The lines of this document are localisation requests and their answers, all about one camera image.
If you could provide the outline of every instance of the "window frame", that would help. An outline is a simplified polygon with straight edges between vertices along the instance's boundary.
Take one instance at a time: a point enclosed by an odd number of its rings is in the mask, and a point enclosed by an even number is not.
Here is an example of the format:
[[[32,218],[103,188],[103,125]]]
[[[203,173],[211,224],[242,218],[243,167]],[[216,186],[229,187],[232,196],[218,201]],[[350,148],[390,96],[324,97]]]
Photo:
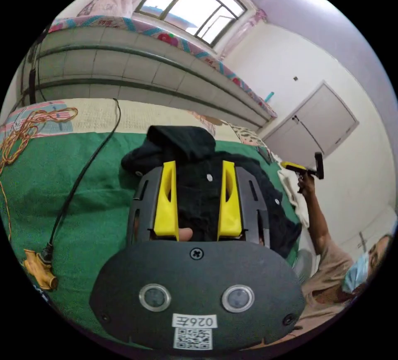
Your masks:
[[[187,31],[185,31],[184,29],[181,29],[180,27],[176,26],[175,24],[169,23],[167,21],[164,20],[164,18],[168,15],[168,13],[170,12],[170,10],[174,7],[174,5],[178,2],[179,0],[173,0],[167,7],[166,9],[161,13],[160,16],[156,16],[154,14],[151,14],[149,12],[144,12],[141,10],[141,8],[144,6],[146,0],[141,0],[141,2],[138,4],[137,8],[135,9],[135,13],[137,14],[142,14],[145,16],[149,16],[152,18],[155,18],[157,20],[160,20],[161,22],[168,24],[170,26],[176,27],[179,30],[184,31],[187,35],[194,37],[195,39],[201,41],[202,43],[204,43],[206,46],[209,46],[210,48],[214,48],[216,46],[216,44],[225,36],[225,34],[230,30],[230,28],[248,11],[248,8],[246,5],[244,5],[244,3],[240,0],[234,0],[242,9],[242,13],[240,14],[240,16],[237,16],[235,13],[233,13],[222,1],[220,0],[216,0],[220,6],[218,8],[216,8],[214,10],[214,12],[203,22],[203,24],[197,29],[195,34],[190,34]],[[230,20],[230,22],[228,22],[225,27],[216,35],[216,37],[214,38],[214,40],[211,43],[206,42],[204,39],[202,39],[201,37],[198,36],[198,34],[200,33],[200,31],[203,29],[203,27],[206,25],[206,23],[217,13],[217,11],[219,9],[221,9],[222,7],[224,7],[225,9],[227,9],[229,11],[229,13],[232,14],[232,16],[234,16],[233,19]]]

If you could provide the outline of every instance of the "face mask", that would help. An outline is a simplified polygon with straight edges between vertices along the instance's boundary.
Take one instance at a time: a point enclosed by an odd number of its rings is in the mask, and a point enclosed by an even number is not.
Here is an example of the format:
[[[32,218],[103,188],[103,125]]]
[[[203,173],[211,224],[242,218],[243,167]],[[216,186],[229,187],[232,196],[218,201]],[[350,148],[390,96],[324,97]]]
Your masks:
[[[369,270],[369,253],[364,253],[347,271],[342,290],[352,294],[356,288],[366,282]]]

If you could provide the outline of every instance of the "black cloth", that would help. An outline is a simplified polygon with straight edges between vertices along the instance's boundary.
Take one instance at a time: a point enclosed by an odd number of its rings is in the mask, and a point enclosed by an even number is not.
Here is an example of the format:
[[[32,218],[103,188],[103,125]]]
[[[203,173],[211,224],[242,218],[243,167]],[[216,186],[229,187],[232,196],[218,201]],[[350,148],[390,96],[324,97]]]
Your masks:
[[[286,218],[282,193],[257,160],[215,148],[215,139],[203,128],[151,126],[142,146],[126,154],[121,166],[140,176],[164,162],[176,162],[179,226],[192,228],[192,241],[217,240],[223,160],[243,167],[256,178],[267,205],[271,249],[286,258],[300,236],[301,224]]]

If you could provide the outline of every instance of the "person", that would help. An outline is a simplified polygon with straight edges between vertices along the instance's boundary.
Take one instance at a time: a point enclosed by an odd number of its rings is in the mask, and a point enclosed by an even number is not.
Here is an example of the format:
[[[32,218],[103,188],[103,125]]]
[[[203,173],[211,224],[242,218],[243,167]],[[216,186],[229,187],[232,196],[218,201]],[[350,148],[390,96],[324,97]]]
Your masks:
[[[302,335],[318,327],[343,310],[352,299],[363,292],[366,283],[374,276],[393,236],[386,234],[354,262],[349,254],[341,250],[330,236],[326,219],[315,194],[314,178],[306,174],[298,180],[306,200],[309,216],[308,232],[315,252],[320,255],[319,267],[301,287],[306,306],[295,329],[278,344]],[[253,346],[266,346],[264,342]]]

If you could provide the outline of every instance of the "hand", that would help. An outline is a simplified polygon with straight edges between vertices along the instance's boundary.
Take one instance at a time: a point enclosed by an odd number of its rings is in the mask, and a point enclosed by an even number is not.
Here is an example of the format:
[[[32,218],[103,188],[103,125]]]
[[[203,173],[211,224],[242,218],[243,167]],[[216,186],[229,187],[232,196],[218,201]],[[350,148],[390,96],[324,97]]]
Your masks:
[[[315,193],[315,179],[307,172],[305,175],[299,177],[298,184],[298,186],[302,189],[302,194],[304,197],[309,197],[311,194]]]

